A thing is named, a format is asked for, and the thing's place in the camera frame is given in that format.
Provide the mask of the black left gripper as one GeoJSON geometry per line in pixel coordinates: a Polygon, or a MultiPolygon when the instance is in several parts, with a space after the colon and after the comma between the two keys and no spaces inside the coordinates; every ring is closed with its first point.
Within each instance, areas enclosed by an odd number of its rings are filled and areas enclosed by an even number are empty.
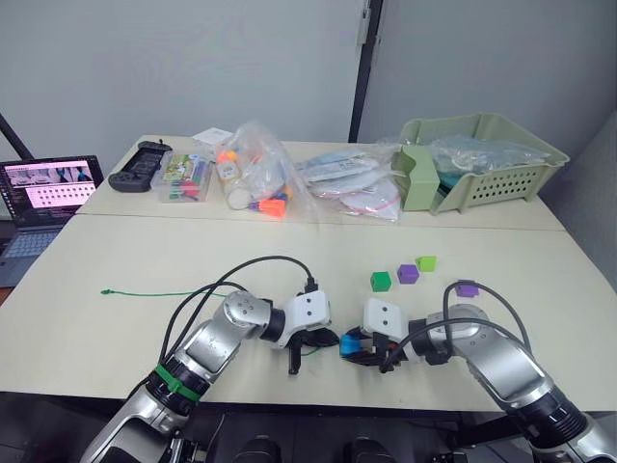
{"type": "Polygon", "coordinates": [[[302,347],[335,346],[339,344],[338,335],[330,329],[314,331],[301,330],[294,333],[288,344],[288,374],[297,375],[302,363],[302,347]]]}

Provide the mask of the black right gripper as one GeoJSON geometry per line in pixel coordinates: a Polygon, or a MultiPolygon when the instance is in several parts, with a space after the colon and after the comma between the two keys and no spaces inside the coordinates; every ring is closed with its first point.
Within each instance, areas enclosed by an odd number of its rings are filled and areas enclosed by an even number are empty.
{"type": "Polygon", "coordinates": [[[341,359],[349,363],[363,367],[377,367],[381,373],[394,371],[402,362],[406,361],[404,351],[395,352],[398,347],[396,341],[390,340],[386,335],[380,333],[367,334],[361,326],[349,329],[343,334],[350,338],[371,338],[373,354],[353,354],[342,356],[341,359]]]}

